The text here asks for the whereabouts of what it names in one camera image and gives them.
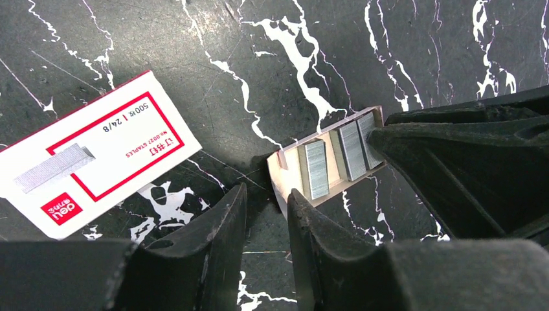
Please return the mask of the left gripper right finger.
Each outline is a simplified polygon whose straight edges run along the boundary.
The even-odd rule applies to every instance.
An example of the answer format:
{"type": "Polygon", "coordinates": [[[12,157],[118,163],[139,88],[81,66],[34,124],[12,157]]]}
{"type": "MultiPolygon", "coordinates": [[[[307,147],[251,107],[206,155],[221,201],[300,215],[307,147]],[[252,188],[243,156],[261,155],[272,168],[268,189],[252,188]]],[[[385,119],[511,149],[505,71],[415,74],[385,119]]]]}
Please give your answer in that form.
{"type": "Polygon", "coordinates": [[[529,240],[375,246],[287,199],[300,310],[547,310],[548,252],[529,240]]]}

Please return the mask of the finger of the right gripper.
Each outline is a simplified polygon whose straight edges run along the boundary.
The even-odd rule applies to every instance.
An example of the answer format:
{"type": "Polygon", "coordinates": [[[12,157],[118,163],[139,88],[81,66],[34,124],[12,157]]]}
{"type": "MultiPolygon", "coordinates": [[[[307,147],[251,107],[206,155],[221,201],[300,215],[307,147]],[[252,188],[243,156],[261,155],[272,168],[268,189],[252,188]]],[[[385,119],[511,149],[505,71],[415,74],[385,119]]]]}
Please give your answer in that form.
{"type": "Polygon", "coordinates": [[[403,123],[481,123],[548,116],[548,86],[461,104],[391,114],[385,125],[403,123]]]}
{"type": "Polygon", "coordinates": [[[367,139],[453,238],[548,245],[548,118],[404,123],[367,139]]]}

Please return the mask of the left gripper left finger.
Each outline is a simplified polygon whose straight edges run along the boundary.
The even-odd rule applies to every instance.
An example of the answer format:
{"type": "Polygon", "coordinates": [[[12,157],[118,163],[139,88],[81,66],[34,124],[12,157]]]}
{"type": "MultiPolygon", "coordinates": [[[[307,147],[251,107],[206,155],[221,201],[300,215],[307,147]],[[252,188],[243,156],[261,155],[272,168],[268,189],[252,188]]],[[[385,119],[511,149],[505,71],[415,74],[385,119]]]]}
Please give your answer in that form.
{"type": "Polygon", "coordinates": [[[247,187],[142,247],[130,240],[1,243],[2,310],[235,310],[247,187]]]}

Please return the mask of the cardboard staple tray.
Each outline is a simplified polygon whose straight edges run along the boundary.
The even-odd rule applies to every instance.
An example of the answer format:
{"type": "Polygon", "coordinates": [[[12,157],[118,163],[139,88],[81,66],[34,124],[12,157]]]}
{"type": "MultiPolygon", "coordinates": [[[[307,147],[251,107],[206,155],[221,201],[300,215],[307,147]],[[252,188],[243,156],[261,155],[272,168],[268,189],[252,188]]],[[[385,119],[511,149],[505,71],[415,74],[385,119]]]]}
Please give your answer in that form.
{"type": "Polygon", "coordinates": [[[383,125],[382,107],[368,107],[270,155],[269,175],[282,214],[288,214],[293,189],[317,207],[385,167],[367,142],[383,125]]]}

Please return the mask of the red white staple box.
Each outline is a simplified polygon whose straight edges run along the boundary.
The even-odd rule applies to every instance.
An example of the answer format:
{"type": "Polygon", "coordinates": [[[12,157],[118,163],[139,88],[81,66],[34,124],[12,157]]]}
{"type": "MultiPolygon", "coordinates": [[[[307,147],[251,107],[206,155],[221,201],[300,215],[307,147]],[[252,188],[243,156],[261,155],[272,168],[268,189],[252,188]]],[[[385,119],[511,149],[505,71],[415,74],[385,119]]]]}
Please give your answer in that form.
{"type": "Polygon", "coordinates": [[[1,152],[1,197],[67,238],[201,149],[146,71],[1,152]]]}

